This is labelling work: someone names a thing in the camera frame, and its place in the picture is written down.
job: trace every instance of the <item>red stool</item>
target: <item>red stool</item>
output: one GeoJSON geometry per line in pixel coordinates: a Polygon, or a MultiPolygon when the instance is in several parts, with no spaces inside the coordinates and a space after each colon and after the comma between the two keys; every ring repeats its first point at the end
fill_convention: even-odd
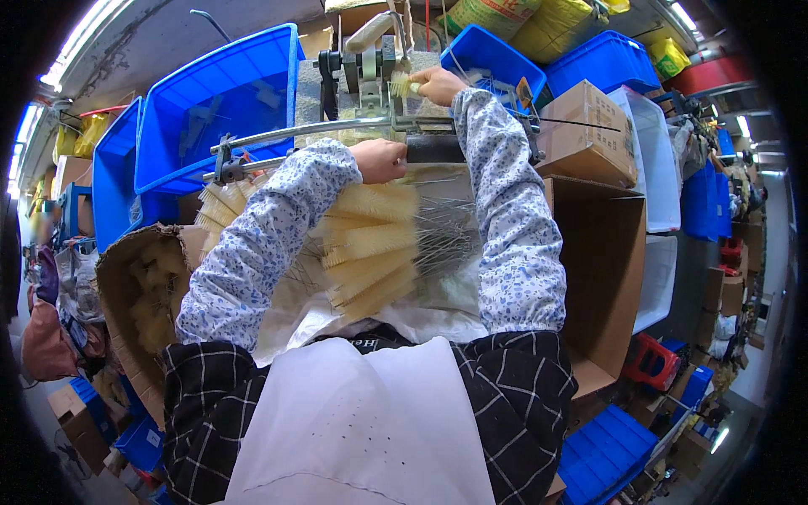
{"type": "Polygon", "coordinates": [[[660,391],[671,388],[681,358],[645,333],[637,335],[631,352],[634,358],[623,366],[623,376],[660,391]]]}

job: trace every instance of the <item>red bag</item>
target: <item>red bag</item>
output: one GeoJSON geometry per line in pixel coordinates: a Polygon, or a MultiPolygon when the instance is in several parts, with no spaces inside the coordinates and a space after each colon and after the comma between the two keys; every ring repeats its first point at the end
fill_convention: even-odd
{"type": "Polygon", "coordinates": [[[56,307],[37,300],[23,331],[23,366],[38,381],[77,377],[78,356],[69,340],[67,330],[59,323],[56,307]]]}

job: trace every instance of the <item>label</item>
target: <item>label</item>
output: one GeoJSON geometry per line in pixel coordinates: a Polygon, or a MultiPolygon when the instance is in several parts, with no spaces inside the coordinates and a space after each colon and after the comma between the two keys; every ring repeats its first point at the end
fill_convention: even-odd
{"type": "Polygon", "coordinates": [[[146,440],[154,447],[160,446],[160,435],[158,435],[152,430],[149,430],[149,433],[146,434],[146,440]]]}

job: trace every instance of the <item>hand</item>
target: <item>hand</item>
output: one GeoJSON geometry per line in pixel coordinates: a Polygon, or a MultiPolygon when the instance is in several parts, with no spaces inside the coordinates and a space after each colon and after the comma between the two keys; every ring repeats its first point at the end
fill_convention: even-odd
{"type": "Polygon", "coordinates": [[[455,95],[469,87],[455,74],[439,66],[416,72],[410,80],[421,85],[419,95],[442,107],[451,107],[455,95]]]}
{"type": "Polygon", "coordinates": [[[406,144],[377,138],[362,141],[348,149],[356,159],[356,166],[365,184],[388,183],[406,174],[406,167],[402,164],[406,159],[406,144]]]}

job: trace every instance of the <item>red plastic stool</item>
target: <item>red plastic stool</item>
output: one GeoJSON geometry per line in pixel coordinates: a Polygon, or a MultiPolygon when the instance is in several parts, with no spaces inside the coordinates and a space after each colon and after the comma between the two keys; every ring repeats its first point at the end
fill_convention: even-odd
{"type": "Polygon", "coordinates": [[[721,246],[721,256],[740,258],[741,249],[743,249],[743,240],[740,238],[726,238],[724,239],[724,245],[721,246]]]}
{"type": "Polygon", "coordinates": [[[632,353],[634,358],[623,366],[622,375],[632,381],[645,382],[660,391],[671,388],[681,358],[645,333],[637,335],[632,353]]]}

